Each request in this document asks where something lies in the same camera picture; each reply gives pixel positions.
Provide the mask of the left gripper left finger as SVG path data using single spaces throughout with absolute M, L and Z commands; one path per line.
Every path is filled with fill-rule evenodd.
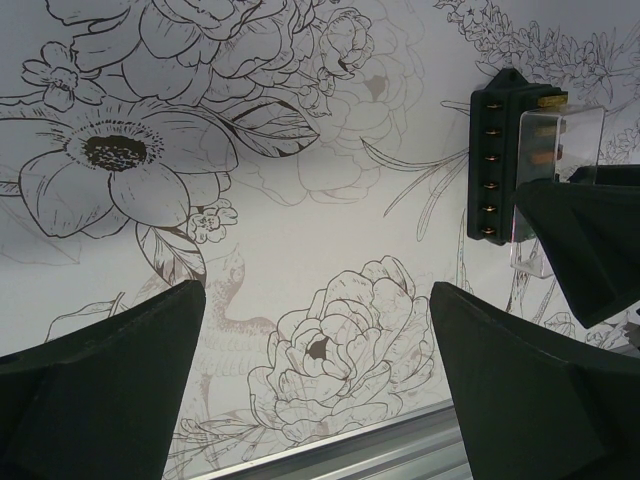
M 184 281 L 2 357 L 2 478 L 161 478 L 205 304 Z

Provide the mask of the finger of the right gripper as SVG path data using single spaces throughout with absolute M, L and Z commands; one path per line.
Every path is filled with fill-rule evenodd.
M 515 205 L 586 329 L 639 301 L 639 189 L 534 181 Z
M 568 179 L 570 183 L 639 186 L 639 165 L 604 165 L 583 166 L 578 168 Z

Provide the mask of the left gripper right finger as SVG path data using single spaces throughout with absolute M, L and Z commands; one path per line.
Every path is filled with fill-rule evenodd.
M 446 282 L 430 310 L 474 478 L 638 478 L 638 359 Z

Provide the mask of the clear plastic fuse box cover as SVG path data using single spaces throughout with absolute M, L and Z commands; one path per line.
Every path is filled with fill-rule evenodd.
M 521 115 L 515 186 L 544 181 L 593 184 L 599 164 L 605 108 L 562 105 Z M 537 235 L 515 208 L 510 265 L 537 278 L 553 275 Z

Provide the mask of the black fuse box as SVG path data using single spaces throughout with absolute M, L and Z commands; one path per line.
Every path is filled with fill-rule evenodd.
M 467 236 L 504 245 L 511 240 L 521 115 L 568 102 L 568 92 L 500 70 L 470 97 Z

